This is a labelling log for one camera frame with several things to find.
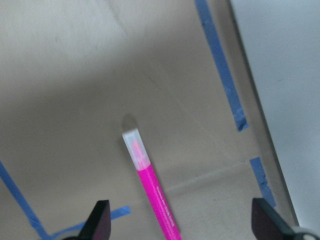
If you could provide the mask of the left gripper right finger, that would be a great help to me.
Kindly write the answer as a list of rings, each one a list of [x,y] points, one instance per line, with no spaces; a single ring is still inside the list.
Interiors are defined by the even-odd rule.
[[[289,226],[264,199],[251,202],[251,230],[257,240],[318,240],[319,235],[309,230]]]

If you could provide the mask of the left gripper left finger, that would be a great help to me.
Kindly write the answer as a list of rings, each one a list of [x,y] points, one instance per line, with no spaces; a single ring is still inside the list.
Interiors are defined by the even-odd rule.
[[[77,236],[64,240],[109,240],[111,235],[111,211],[109,200],[96,202],[92,212]]]

